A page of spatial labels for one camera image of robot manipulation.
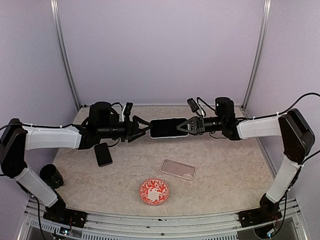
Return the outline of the aluminium frame post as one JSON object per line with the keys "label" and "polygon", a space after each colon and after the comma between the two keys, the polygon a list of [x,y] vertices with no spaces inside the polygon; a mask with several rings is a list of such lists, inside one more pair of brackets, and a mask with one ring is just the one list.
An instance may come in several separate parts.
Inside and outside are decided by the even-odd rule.
{"label": "aluminium frame post", "polygon": [[82,105],[81,105],[80,97],[79,97],[76,84],[72,75],[70,62],[68,59],[67,49],[64,41],[64,36],[63,36],[63,28],[62,28],[62,22],[60,17],[60,11],[59,11],[59,2],[57,0],[51,0],[50,6],[51,6],[52,17],[53,17],[53,23],[55,27],[55,33],[57,36],[57,41],[59,46],[59,52],[62,59],[62,64],[63,64],[64,72],[66,75],[67,84],[70,89],[71,97],[75,105],[75,108],[79,110]]}
{"label": "aluminium frame post", "polygon": [[249,76],[249,82],[248,82],[244,99],[241,105],[244,111],[246,111],[249,107],[250,99],[252,97],[254,85],[257,79],[257,74],[258,74],[261,58],[263,55],[265,39],[268,31],[271,5],[272,5],[271,0],[265,0],[263,2],[263,11],[262,11],[262,18],[260,23],[259,35],[258,35],[258,42],[255,50],[255,55],[253,58],[253,65],[252,65],[250,76]]}

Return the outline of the right aluminium frame post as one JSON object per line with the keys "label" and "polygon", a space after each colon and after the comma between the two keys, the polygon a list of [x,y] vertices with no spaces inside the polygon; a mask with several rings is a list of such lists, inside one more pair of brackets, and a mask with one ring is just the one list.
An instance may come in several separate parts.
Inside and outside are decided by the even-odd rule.
{"label": "right aluminium frame post", "polygon": [[263,11],[262,11],[262,18],[260,23],[259,35],[258,35],[258,42],[255,50],[255,55],[253,58],[253,65],[252,65],[250,76],[249,76],[249,82],[248,82],[244,99],[241,105],[244,111],[246,111],[249,107],[250,99],[252,97],[254,85],[257,79],[257,74],[258,74],[261,58],[263,55],[265,39],[268,31],[271,5],[272,5],[271,0],[265,0],[263,2]]}

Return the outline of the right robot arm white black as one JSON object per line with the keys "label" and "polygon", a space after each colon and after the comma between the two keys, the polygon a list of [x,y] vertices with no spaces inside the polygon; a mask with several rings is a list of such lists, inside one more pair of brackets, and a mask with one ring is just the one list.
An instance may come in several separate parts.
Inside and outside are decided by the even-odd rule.
{"label": "right robot arm white black", "polygon": [[284,217],[280,202],[297,181],[316,137],[302,113],[290,107],[271,115],[236,117],[234,102],[228,97],[215,99],[212,117],[198,113],[176,129],[190,135],[221,132],[230,141],[272,139],[282,148],[280,166],[273,182],[259,201],[259,206],[239,212],[242,227],[263,224]]}

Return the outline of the clear pink phone case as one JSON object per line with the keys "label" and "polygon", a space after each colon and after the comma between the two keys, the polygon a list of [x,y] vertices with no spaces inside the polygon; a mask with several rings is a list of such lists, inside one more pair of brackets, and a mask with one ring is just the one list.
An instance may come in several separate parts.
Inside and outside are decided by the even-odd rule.
{"label": "clear pink phone case", "polygon": [[163,174],[191,181],[195,177],[196,168],[182,162],[165,159],[159,171]]}

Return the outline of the left aluminium frame post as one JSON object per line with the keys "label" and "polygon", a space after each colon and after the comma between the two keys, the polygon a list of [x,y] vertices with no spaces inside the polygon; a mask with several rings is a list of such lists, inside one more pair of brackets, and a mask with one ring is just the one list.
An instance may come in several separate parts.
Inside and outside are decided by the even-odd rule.
{"label": "left aluminium frame post", "polygon": [[59,2],[57,0],[51,0],[50,6],[51,6],[52,17],[53,17],[53,23],[55,27],[55,33],[57,36],[57,41],[59,46],[59,52],[62,59],[62,64],[63,64],[64,72],[66,75],[67,84],[70,89],[71,97],[75,105],[75,108],[79,110],[82,105],[81,105],[80,97],[79,97],[76,84],[72,75],[70,62],[68,59],[67,49],[64,41],[64,36],[63,36],[63,28],[62,28],[62,22],[60,17],[60,11],[59,11]]}

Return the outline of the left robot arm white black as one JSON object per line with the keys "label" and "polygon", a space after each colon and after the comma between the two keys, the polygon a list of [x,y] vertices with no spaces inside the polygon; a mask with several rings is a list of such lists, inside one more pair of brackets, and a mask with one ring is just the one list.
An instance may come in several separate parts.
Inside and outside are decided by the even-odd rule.
{"label": "left robot arm white black", "polygon": [[32,169],[29,163],[36,157],[37,163],[47,163],[40,155],[53,157],[58,149],[94,149],[99,167],[111,164],[110,145],[102,140],[132,142],[146,134],[152,124],[134,115],[133,103],[127,102],[121,112],[114,104],[99,101],[89,107],[89,113],[81,124],[50,126],[23,123],[18,118],[1,127],[0,169],[5,177],[15,182],[27,193],[33,195],[45,206],[45,217],[55,222],[66,222],[70,211],[66,203],[45,180]]}

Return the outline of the front aluminium rail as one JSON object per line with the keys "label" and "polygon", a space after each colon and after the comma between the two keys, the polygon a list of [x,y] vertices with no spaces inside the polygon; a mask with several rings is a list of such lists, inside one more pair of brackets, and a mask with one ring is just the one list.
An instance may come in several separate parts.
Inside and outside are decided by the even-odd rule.
{"label": "front aluminium rail", "polygon": [[284,221],[257,224],[237,212],[187,216],[134,216],[89,211],[73,223],[44,219],[45,207],[34,198],[27,203],[18,240],[32,238],[35,229],[56,240],[307,240],[305,222],[297,201],[279,205]]}

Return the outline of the red white patterned bowl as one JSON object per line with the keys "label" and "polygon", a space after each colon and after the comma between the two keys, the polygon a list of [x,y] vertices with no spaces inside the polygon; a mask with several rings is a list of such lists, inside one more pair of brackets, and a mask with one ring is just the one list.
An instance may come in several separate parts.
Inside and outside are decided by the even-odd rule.
{"label": "red white patterned bowl", "polygon": [[149,178],[142,182],[138,190],[141,200],[151,206],[163,204],[170,195],[169,185],[160,178]]}

